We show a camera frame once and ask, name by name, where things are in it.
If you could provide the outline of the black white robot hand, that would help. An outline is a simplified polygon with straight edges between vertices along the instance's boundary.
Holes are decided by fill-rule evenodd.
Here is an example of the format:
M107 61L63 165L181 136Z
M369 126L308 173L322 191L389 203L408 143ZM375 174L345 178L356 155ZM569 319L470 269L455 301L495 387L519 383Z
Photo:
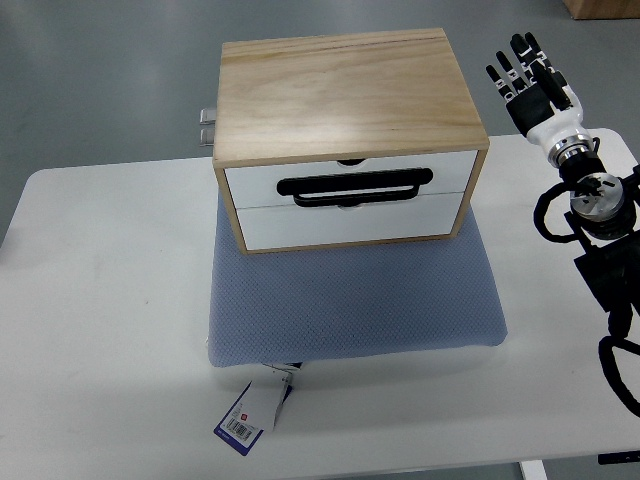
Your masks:
M486 72L520 134L541 147L556 166L562 155L574 149L592 149L594 140L582 125L580 100L534 35L515 34L510 47L518 64L513 65L504 52L498 51L500 67L488 65Z

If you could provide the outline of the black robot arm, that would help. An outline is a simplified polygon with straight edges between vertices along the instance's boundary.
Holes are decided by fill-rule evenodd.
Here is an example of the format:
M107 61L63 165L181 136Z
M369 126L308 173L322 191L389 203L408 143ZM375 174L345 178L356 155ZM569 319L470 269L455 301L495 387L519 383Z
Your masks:
M639 345L628 339L633 315L639 312L639 166L619 177L609 173L598 156L600 139L575 135L552 147L550 161L561 182L540 195L533 223L546 240L580 243L584 254L574 260L592 295L608 314L608 334L598 345L604 377L613 393L633 415L639 400L624 383L615 351L637 356ZM564 218L569 234L552 233L545 222L555 199L567 193Z

